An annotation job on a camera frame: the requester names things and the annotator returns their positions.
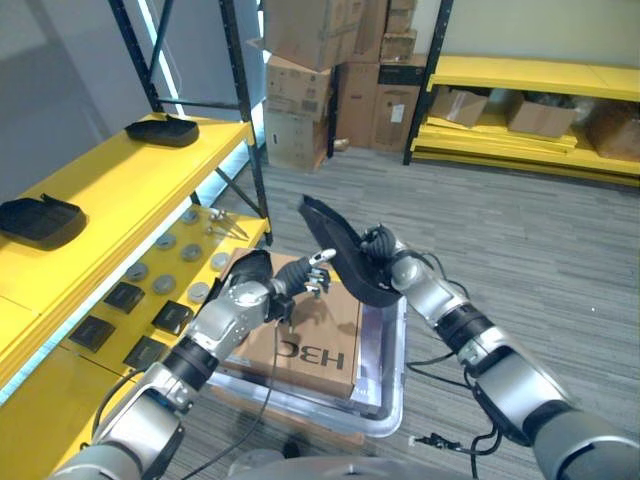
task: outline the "yellow shelf rack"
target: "yellow shelf rack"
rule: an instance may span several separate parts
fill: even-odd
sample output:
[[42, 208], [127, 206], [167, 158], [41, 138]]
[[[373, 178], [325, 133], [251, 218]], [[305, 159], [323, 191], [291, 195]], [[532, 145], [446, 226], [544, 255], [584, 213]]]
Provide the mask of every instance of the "yellow shelf rack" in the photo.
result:
[[[579, 130], [570, 132], [557, 143], [545, 142], [541, 140], [543, 137], [510, 134], [504, 119], [500, 122], [497, 117], [485, 114], [478, 125], [470, 129], [427, 117], [412, 145], [414, 158], [443, 159], [445, 156], [444, 159], [451, 161], [507, 166], [625, 185], [635, 186], [639, 182], [640, 162], [600, 157]], [[591, 172], [590, 175], [585, 176], [585, 171]]]
[[[435, 85], [507, 88], [640, 101], [640, 70], [526, 58], [440, 55], [426, 91]], [[459, 161], [638, 186], [640, 162], [600, 157], [580, 131], [560, 139], [510, 132], [484, 115], [471, 129], [422, 119], [408, 150], [416, 160]]]
[[[105, 393], [131, 370], [123, 360], [138, 340], [145, 335], [168, 347], [177, 342], [178, 336], [152, 324], [165, 302], [178, 302], [197, 312], [200, 304], [190, 301], [187, 292], [196, 282], [213, 284], [220, 271], [211, 266], [211, 258], [218, 253], [231, 256], [236, 248], [254, 247], [268, 227], [267, 219], [230, 214], [235, 226], [244, 230], [247, 237], [238, 234], [236, 227], [229, 229], [224, 224], [216, 224], [214, 233], [206, 234], [210, 210], [197, 205], [190, 209], [198, 213], [199, 221], [194, 224], [176, 221], [168, 229], [177, 239], [172, 248], [161, 250], [152, 246], [139, 259], [149, 273], [142, 281], [133, 283], [145, 295], [131, 313], [120, 312], [102, 299], [87, 313], [115, 327], [100, 349], [94, 353], [67, 336], [0, 407], [0, 431], [11, 432], [0, 436], [4, 477], [44, 478], [76, 453], [82, 442], [89, 442], [95, 409]], [[201, 247], [202, 256], [185, 262], [180, 252], [192, 243]], [[155, 294], [153, 280], [168, 273], [174, 276], [176, 287], [166, 295]], [[124, 277], [120, 280], [132, 283]], [[127, 390], [125, 386], [118, 392], [105, 414]], [[33, 461], [33, 452], [38, 452], [37, 461]]]
[[640, 101], [636, 68], [527, 58], [440, 55], [427, 90], [434, 85], [510, 88]]
[[0, 328], [0, 387], [237, 145], [254, 142], [249, 123], [193, 120], [200, 135], [187, 147], [122, 131], [22, 195], [76, 204], [88, 223], [49, 252], [0, 237], [0, 314], [11, 319]]

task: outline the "black foam piece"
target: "black foam piece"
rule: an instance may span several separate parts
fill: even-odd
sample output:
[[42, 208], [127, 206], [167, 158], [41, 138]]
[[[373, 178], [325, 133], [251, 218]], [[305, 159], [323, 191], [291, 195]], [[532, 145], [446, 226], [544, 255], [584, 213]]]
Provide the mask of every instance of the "black foam piece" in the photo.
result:
[[143, 336], [127, 354], [122, 363], [132, 368], [146, 370], [167, 350], [168, 348], [164, 343]]
[[104, 303], [111, 305], [124, 313], [131, 313], [131, 310], [144, 297], [144, 290], [127, 282], [120, 282], [104, 299]]
[[338, 212], [308, 195], [303, 195], [298, 211], [322, 249], [334, 248], [331, 265], [351, 295], [373, 307], [388, 307], [400, 298], [383, 287], [383, 265], [376, 265], [360, 249], [362, 239]]
[[166, 147], [186, 147], [198, 139], [198, 124], [167, 115], [166, 120], [143, 120], [125, 127], [129, 138]]
[[192, 318], [193, 310], [189, 307], [167, 300], [151, 323], [173, 335], [180, 335], [182, 329]]
[[12, 240], [53, 250], [76, 238], [87, 224], [80, 207], [42, 194], [0, 205], [0, 232]]
[[109, 322], [89, 315], [69, 335], [69, 340], [96, 353], [115, 329]]

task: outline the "gray carpet floor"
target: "gray carpet floor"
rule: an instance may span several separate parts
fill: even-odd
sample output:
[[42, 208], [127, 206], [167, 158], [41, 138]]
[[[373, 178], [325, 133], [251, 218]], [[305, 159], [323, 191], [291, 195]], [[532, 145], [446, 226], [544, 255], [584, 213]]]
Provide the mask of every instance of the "gray carpet floor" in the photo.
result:
[[[341, 212], [357, 229], [383, 222], [419, 251], [436, 253], [475, 305], [518, 337], [564, 381], [584, 409], [637, 438], [640, 342], [640, 197], [631, 188], [438, 163], [400, 165], [397, 154], [350, 149], [314, 174], [265, 167], [272, 250], [316, 249], [296, 207], [303, 193]], [[239, 183], [251, 189], [249, 169]], [[227, 190], [218, 204], [249, 212]], [[407, 359], [446, 353], [411, 314]], [[455, 360], [432, 367], [460, 379]], [[205, 392], [186, 419], [187, 437], [166, 478], [180, 478], [249, 427], [252, 415]], [[470, 395], [407, 373], [404, 419], [356, 453], [404, 458], [470, 475], [468, 457], [418, 445], [409, 435], [438, 432], [468, 445], [490, 429]], [[323, 438], [264, 421], [239, 449], [196, 478], [225, 478], [238, 454], [280, 449], [297, 435], [307, 455], [347, 452]], [[529, 449], [508, 441], [478, 461], [480, 478], [540, 479]]]

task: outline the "shelf post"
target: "shelf post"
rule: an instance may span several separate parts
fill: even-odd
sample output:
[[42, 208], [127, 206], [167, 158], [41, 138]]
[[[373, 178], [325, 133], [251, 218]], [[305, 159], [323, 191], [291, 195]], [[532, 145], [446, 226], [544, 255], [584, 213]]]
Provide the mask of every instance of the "shelf post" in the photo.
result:
[[142, 54], [142, 50], [140, 49], [138, 38], [136, 37], [136, 33], [133, 30], [131, 20], [129, 20], [129, 15], [127, 14], [127, 10], [124, 6], [123, 1], [109, 0], [109, 5], [111, 6], [111, 11], [113, 12], [113, 16], [115, 17], [116, 23], [118, 24], [118, 28], [120, 29], [120, 34], [122, 35], [122, 39], [127, 46], [127, 51], [129, 52], [129, 56], [131, 57], [133, 66], [136, 69], [138, 78], [140, 79], [140, 84], [142, 85], [144, 93], [147, 96], [149, 105], [151, 105], [151, 110], [153, 110], [154, 112], [164, 112], [162, 104], [158, 101], [158, 91], [156, 90], [156, 87], [153, 85], [153, 81], [151, 80], [151, 71], [147, 67], [147, 63], [144, 60], [144, 55]]
[[418, 102], [413, 113], [413, 119], [411, 120], [411, 129], [409, 130], [407, 143], [404, 146], [404, 158], [402, 160], [404, 165], [409, 165], [411, 163], [411, 144], [413, 143], [413, 139], [418, 135], [422, 119], [433, 101], [431, 92], [427, 92], [427, 83], [429, 81], [429, 77], [436, 71], [438, 58], [440, 58], [440, 52], [442, 51], [444, 36], [447, 33], [447, 25], [449, 24], [449, 16], [451, 15], [452, 8], [453, 0], [441, 0], [440, 8], [438, 9], [438, 16], [436, 17], [436, 26], [433, 30], [433, 37], [431, 39], [431, 46], [429, 47], [429, 55], [427, 56], [427, 64], [424, 69], [420, 85]]
[[[242, 56], [242, 46], [240, 45], [240, 34], [238, 33], [235, 6], [233, 5], [233, 0], [218, 1], [220, 4], [222, 24], [224, 26], [224, 35], [227, 39], [227, 51], [229, 53], [229, 60], [231, 61], [233, 81], [236, 86], [236, 95], [240, 106], [240, 116], [243, 122], [249, 122], [249, 125], [251, 126], [251, 134], [253, 136], [253, 142], [252, 144], [247, 145], [247, 148], [249, 150], [249, 162], [251, 163], [251, 172], [253, 173], [253, 182], [255, 184], [256, 195], [258, 197], [258, 206], [260, 208], [259, 215], [262, 218], [269, 218], [267, 196], [264, 189], [264, 180], [262, 178], [261, 159], [258, 156], [256, 132], [251, 119], [251, 98], [249, 97], [247, 76], [244, 70], [244, 57]], [[265, 234], [265, 240], [268, 245], [271, 245], [273, 242], [273, 234], [271, 231]]]

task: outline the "cable connector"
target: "cable connector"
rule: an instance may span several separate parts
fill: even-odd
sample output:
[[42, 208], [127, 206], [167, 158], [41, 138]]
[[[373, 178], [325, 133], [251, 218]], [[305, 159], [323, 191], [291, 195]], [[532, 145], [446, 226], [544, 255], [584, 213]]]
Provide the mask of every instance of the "cable connector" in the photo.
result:
[[435, 447], [439, 450], [459, 450], [462, 448], [460, 442], [450, 442], [444, 437], [441, 437], [437, 433], [432, 433], [429, 437], [416, 438], [414, 436], [409, 437], [409, 445], [415, 445], [416, 443], [424, 443], [431, 447]]

